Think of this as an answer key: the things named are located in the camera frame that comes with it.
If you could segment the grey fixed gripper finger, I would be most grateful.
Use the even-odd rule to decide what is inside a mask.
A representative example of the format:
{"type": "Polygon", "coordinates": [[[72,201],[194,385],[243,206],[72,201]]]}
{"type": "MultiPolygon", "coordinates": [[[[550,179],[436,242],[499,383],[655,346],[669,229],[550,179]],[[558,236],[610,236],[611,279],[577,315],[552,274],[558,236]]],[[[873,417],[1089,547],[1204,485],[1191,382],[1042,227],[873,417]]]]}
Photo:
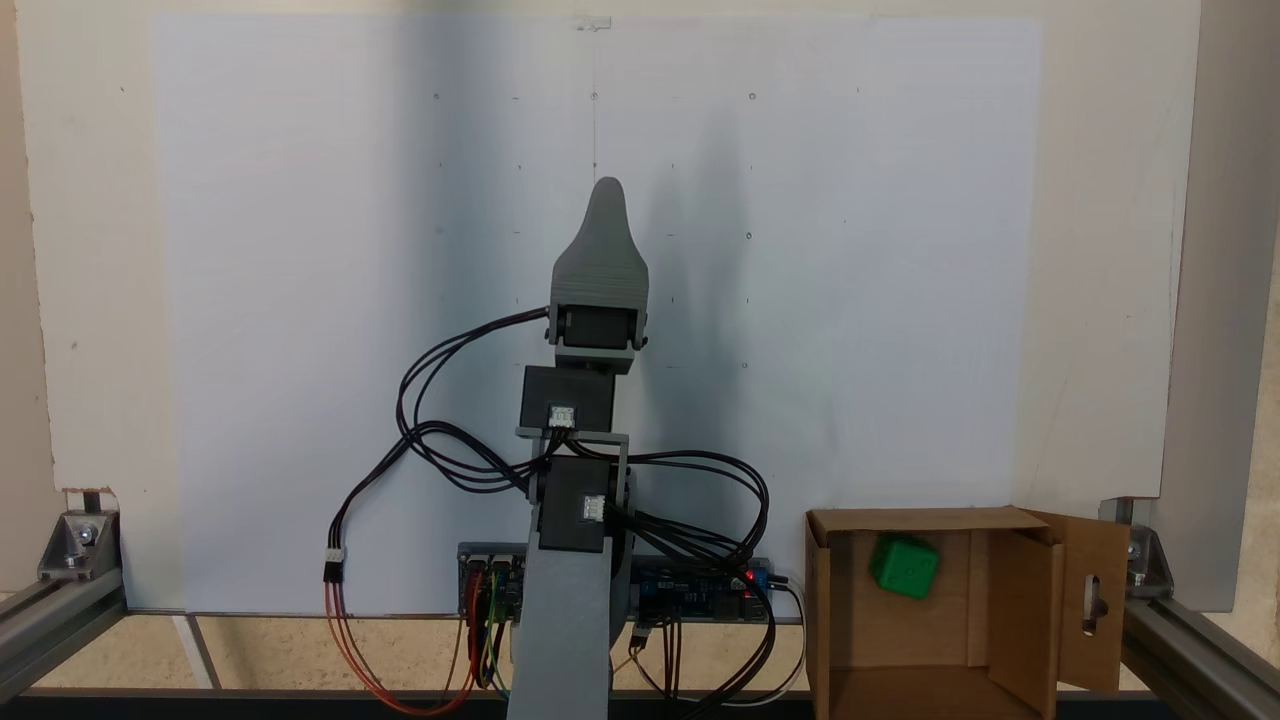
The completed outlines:
{"type": "Polygon", "coordinates": [[[649,269],[632,237],[625,190],[614,177],[591,188],[579,232],[556,259],[552,306],[645,306],[649,269]]]}

